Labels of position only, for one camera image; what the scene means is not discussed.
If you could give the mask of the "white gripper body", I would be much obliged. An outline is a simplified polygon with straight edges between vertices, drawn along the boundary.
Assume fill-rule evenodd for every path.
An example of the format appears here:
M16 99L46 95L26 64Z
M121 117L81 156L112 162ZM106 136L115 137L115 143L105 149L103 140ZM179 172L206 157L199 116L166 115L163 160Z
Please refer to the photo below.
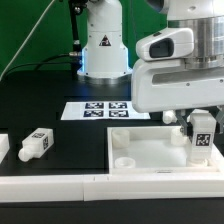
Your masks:
M139 59L131 81L137 112L162 112L224 105L224 66L188 70L181 59Z

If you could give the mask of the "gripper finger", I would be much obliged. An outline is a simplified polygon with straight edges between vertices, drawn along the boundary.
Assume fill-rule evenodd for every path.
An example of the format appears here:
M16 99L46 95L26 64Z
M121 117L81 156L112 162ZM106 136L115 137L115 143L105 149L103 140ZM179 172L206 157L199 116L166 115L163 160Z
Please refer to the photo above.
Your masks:
M216 132L222 134L224 132L224 105L218 106L215 113Z
M177 121L181 126L181 133L185 136L193 136L193 126L190 122L187 121L187 117L190 115L188 110L176 110L175 111Z

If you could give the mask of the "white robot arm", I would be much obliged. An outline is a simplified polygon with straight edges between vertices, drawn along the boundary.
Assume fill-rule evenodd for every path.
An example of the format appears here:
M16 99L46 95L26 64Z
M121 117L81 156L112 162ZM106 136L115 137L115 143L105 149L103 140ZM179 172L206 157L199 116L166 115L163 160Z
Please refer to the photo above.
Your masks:
M136 43L128 66L119 0L87 3L88 41L79 75L115 81L132 73L138 112L224 106L224 0L146 0L167 16L167 26Z

